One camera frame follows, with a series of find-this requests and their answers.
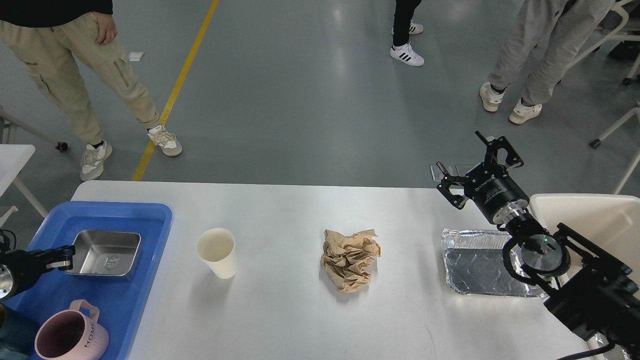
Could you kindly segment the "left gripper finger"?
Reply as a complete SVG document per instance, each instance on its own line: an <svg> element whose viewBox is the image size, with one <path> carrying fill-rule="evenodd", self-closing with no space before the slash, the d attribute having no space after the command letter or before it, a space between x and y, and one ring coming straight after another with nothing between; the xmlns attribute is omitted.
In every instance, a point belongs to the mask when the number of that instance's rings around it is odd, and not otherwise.
<svg viewBox="0 0 640 360"><path fill-rule="evenodd" d="M34 256L35 262L38 264L38 269L43 273L50 272L53 269L70 271L74 268L73 256L75 254L76 247L73 244L30 251L30 255Z"/></svg>

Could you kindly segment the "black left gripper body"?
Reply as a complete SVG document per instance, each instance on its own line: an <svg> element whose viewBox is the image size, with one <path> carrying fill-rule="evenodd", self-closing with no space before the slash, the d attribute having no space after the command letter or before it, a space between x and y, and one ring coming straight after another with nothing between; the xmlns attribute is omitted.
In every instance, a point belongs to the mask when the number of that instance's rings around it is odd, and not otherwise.
<svg viewBox="0 0 640 360"><path fill-rule="evenodd" d="M33 287L48 270L44 250L10 250L1 256L0 298L2 301Z"/></svg>

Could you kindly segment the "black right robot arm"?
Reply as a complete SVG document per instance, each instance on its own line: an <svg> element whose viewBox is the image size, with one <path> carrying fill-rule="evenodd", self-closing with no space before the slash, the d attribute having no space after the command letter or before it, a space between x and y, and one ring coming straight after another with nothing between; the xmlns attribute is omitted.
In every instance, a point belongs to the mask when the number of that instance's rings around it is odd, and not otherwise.
<svg viewBox="0 0 640 360"><path fill-rule="evenodd" d="M475 134L486 146L484 159L462 176L437 162L443 177L438 191L461 210L472 200L490 224L510 234L502 248L506 272L515 280L540 287L546 309L584 341L596 334L606 346L567 356L578 360L619 346L639 358L640 303L632 269L564 223L551 234L529 210L530 198L508 171L524 162L506 139Z"/></svg>

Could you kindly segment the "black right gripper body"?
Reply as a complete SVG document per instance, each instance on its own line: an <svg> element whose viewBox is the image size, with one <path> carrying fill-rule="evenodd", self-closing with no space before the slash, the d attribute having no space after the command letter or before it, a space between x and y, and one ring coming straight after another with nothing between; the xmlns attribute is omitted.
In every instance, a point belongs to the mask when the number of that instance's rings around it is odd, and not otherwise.
<svg viewBox="0 0 640 360"><path fill-rule="evenodd" d="M465 178L465 196L476 204L490 224L507 224L524 214L530 198L501 164L480 163Z"/></svg>

